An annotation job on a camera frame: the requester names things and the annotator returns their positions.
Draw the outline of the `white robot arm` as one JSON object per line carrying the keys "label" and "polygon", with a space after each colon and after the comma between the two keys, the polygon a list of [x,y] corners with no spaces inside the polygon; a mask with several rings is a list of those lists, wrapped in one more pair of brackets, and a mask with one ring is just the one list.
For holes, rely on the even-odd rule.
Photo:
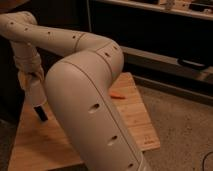
{"label": "white robot arm", "polygon": [[39,26],[29,12],[0,14],[17,68],[41,68],[37,48],[61,57],[43,77],[48,103],[89,171],[151,171],[109,96],[124,57],[113,40],[88,32]]}

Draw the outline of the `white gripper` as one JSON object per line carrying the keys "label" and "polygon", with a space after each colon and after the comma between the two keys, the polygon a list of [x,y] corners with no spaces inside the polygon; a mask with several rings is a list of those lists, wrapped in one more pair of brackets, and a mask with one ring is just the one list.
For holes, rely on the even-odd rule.
{"label": "white gripper", "polygon": [[26,102],[35,107],[34,110],[42,121],[47,121],[48,117],[41,107],[46,103],[46,95],[44,91],[44,70],[42,67],[32,73],[24,71],[18,72],[18,80],[21,89],[25,93]]}

